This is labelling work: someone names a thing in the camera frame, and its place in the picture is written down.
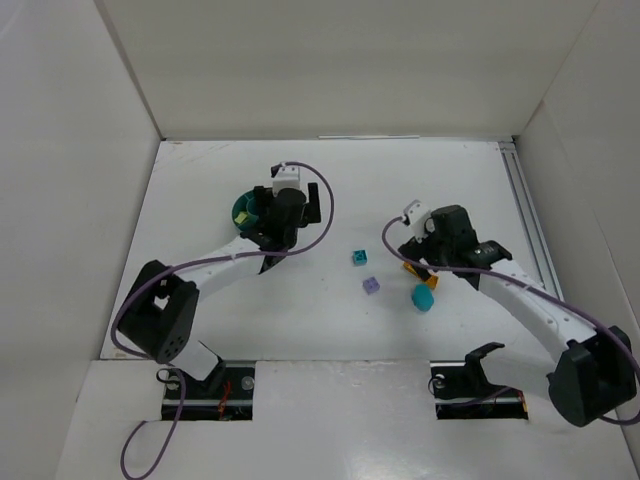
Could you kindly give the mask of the yellow long lego brick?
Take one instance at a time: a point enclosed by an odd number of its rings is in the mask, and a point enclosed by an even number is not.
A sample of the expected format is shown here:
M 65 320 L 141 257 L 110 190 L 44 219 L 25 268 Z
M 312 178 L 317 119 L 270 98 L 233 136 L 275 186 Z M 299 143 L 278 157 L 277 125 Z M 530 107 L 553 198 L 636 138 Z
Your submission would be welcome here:
M 403 263 L 403 268 L 409 272 L 411 275 L 413 275 L 416 278 L 421 279 L 421 271 L 420 269 L 416 268 L 415 266 L 413 266 L 412 264 L 408 263 L 408 262 L 404 262 Z

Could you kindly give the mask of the light purple square lego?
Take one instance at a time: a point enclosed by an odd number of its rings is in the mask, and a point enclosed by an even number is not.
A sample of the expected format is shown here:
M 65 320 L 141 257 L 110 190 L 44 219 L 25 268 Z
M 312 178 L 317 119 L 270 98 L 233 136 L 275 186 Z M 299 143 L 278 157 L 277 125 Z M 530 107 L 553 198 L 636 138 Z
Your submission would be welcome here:
M 362 286 L 368 295 L 374 294 L 380 290 L 380 284 L 375 277 L 366 278 L 362 282 Z

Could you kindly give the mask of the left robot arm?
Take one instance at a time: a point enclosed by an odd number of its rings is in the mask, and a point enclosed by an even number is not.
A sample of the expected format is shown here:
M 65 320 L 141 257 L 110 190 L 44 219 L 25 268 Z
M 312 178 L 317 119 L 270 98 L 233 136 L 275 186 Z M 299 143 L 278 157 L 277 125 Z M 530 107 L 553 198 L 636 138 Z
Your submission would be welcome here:
M 294 252 L 299 229 L 321 222 L 315 182 L 307 193 L 256 187 L 254 195 L 258 220 L 229 244 L 181 266 L 154 260 L 141 269 L 114 320 L 115 332 L 141 355 L 202 383 L 223 369 L 219 355 L 190 338 L 198 303 L 241 279 L 266 273 Z

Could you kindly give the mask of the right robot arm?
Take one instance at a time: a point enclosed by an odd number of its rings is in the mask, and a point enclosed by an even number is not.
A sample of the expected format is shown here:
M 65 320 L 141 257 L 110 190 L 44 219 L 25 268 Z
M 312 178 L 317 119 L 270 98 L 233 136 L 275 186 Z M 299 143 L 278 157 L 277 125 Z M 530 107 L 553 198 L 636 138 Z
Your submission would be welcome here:
M 547 351 L 546 360 L 489 342 L 454 367 L 432 372 L 436 397 L 466 407 L 503 391 L 534 393 L 568 423 L 607 421 L 638 393 L 639 364 L 628 335 L 549 294 L 494 240 L 479 241 L 467 210 L 413 201 L 398 217 L 410 239 L 391 253 L 422 280 L 451 272 L 511 314 Z

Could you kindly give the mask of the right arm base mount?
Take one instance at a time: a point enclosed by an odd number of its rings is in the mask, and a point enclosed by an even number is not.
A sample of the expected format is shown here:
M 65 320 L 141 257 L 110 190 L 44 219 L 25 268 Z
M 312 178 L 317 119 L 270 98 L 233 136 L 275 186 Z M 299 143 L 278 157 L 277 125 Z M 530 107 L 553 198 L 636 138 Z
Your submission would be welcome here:
M 481 361 L 504 344 L 490 342 L 472 350 L 463 360 L 430 362 L 428 389 L 438 420 L 528 420 L 521 391 L 491 384 Z

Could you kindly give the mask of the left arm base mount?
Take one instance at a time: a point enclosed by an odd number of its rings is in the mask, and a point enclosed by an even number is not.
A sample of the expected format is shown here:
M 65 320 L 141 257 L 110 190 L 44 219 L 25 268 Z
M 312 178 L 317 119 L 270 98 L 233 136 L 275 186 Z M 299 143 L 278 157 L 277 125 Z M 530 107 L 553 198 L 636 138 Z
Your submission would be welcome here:
M 186 421 L 251 421 L 255 388 L 256 363 L 227 363 L 212 389 L 184 374 L 186 395 L 180 414 Z M 156 380 L 164 387 L 160 407 L 162 420 L 173 420 L 180 405 L 181 385 L 175 372 L 160 369 Z

